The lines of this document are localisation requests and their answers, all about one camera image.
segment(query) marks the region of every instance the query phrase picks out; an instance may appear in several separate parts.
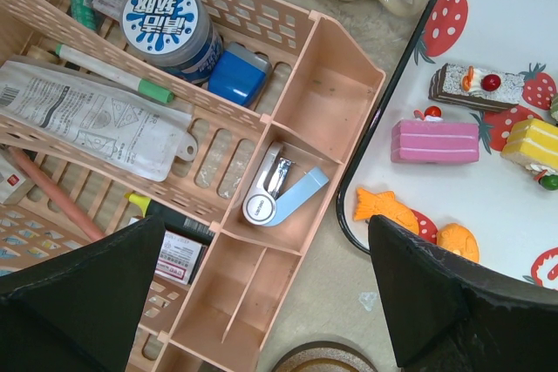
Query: marble countertop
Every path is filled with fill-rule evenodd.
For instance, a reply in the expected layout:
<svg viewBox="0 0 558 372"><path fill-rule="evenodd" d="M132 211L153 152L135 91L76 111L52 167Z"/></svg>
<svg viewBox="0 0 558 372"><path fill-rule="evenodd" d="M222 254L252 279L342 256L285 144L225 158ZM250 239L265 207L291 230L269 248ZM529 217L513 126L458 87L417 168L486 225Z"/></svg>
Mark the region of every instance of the marble countertop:
<svg viewBox="0 0 558 372"><path fill-rule="evenodd" d="M387 73L394 72L419 17L389 14L376 0L285 0L337 19ZM350 244L332 201L277 316L258 372L270 371L292 348L330 340L360 350L379 372L398 370L370 258Z"/></svg>

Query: wooden coaster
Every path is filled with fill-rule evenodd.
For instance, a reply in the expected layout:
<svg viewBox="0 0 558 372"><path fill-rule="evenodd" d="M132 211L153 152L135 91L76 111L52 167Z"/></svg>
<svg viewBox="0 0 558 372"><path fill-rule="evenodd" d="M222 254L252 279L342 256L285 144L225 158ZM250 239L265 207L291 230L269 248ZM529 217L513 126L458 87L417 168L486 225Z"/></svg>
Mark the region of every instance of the wooden coaster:
<svg viewBox="0 0 558 372"><path fill-rule="evenodd" d="M335 342L311 342L289 351L272 372L378 372L356 350Z"/></svg>

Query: black tray rim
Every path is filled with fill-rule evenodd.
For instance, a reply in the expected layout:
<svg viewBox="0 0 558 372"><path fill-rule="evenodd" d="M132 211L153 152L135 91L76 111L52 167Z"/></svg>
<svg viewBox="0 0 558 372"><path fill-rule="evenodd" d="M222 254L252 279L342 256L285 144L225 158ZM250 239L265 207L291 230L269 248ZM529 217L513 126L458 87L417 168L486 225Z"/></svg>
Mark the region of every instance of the black tray rim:
<svg viewBox="0 0 558 372"><path fill-rule="evenodd" d="M426 22L428 22L428 18L432 14L436 2L438 2L438 0L429 0L428 4L426 5L425 10L418 21L418 24L411 35L409 44L407 44L405 51L403 52L403 55L399 60L398 66L395 68L395 71L393 72L393 76L391 77L389 84L385 88L384 96L380 99L378 107L373 112L369 124L364 128L365 129L364 135L360 139L360 142L357 145L357 149L347 166L347 170L345 171L344 176L341 179L341 183L339 184L339 190L336 196L337 221L339 222L339 226L341 227L341 230L345 234L345 237L347 237L347 240L349 240L353 246L358 248L358 250L361 250L366 254L370 254L370 250L364 247L360 243L360 241L358 241L355 238L354 234L349 228L347 219L345 218L345 213L344 213L345 196L347 194L347 189L349 187L349 184L351 183L352 178L358 169L358 165L360 164L360 161L362 160L364 153L368 148L368 144L370 144L372 136L374 135L374 132L376 132L376 129L378 128L380 119L384 115L387 105L390 103L391 96L393 96L393 92L395 92L395 89L397 88L399 80L401 79L401 76L405 71L405 67L407 66L409 60L411 59L414 49L417 43L419 42L420 37L422 36L422 32L426 26Z"/></svg>

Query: round container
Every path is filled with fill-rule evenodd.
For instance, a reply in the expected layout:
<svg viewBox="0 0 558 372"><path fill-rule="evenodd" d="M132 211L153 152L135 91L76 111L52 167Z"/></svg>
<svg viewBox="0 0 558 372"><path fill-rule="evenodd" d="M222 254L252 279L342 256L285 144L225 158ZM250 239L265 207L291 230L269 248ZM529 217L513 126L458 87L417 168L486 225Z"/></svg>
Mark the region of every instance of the round container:
<svg viewBox="0 0 558 372"><path fill-rule="evenodd" d="M221 37L200 0L126 0L120 26L145 60L193 84L208 80Z"/></svg>

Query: orange biscuit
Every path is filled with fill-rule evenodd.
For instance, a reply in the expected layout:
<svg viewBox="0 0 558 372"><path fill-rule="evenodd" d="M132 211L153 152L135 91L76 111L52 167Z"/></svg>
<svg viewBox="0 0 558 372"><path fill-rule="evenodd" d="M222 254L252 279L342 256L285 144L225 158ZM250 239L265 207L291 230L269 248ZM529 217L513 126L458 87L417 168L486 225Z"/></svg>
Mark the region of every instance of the orange biscuit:
<svg viewBox="0 0 558 372"><path fill-rule="evenodd" d="M449 224L438 231L437 243L445 250L479 263L480 254L473 233L459 224Z"/></svg>
<svg viewBox="0 0 558 372"><path fill-rule="evenodd" d="M419 222L412 210L395 199L392 191L371 193L359 187L355 221L368 220L372 215L384 215L412 233L419 234Z"/></svg>

